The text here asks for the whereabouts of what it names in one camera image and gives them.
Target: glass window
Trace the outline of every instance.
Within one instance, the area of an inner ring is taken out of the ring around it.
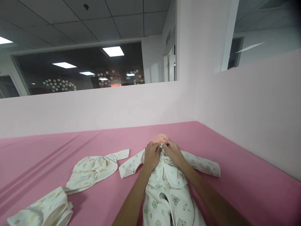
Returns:
[[[10,76],[0,76],[0,99],[18,96],[19,93]]]
[[[298,9],[290,0],[239,1],[227,69],[301,48]]]
[[[36,53],[16,59],[31,95],[145,83],[141,42]]]

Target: baby shirt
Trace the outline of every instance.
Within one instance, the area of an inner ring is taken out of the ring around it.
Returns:
[[[121,178],[134,174],[139,165],[144,163],[144,152],[145,149],[119,167]],[[194,169],[212,176],[220,177],[220,167],[218,163],[197,157],[182,150],[181,152],[186,161]],[[187,180],[183,180],[185,177],[184,173],[170,160],[164,149],[161,151],[159,163],[152,172],[148,184],[152,186],[159,184],[163,178],[163,171],[165,171],[167,180],[172,187],[181,188],[187,184]]]
[[[25,210],[9,217],[7,222],[9,225],[22,226],[66,226],[73,214],[72,208],[63,188],[58,187]]]
[[[64,188],[67,195],[78,193],[92,187],[97,182],[112,175],[118,168],[117,161],[129,157],[129,149],[108,154],[91,156],[80,160],[74,167]]]

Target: ceiling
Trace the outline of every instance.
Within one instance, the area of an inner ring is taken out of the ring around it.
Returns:
[[[161,34],[170,1],[1,0],[0,53]]]
[[[240,0],[234,32],[295,27],[296,8],[290,0]]]

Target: folded baby clothes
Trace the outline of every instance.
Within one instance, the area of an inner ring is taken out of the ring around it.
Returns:
[[[72,203],[62,187],[55,189],[25,210],[9,217],[9,225],[66,226],[73,214]]]
[[[118,168],[117,161],[129,157],[129,149],[106,156],[85,157],[74,167],[64,191],[67,195],[92,187],[112,175]]]

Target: hand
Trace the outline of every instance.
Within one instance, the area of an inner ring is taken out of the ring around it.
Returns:
[[[178,145],[172,140],[165,141],[164,144],[162,144],[162,147],[164,148],[171,161],[173,161],[178,167],[186,162]]]
[[[151,173],[159,163],[162,148],[157,149],[157,147],[159,147],[160,145],[161,144],[159,143],[149,142],[149,144],[145,148],[144,164],[142,168],[144,168],[148,173]]]

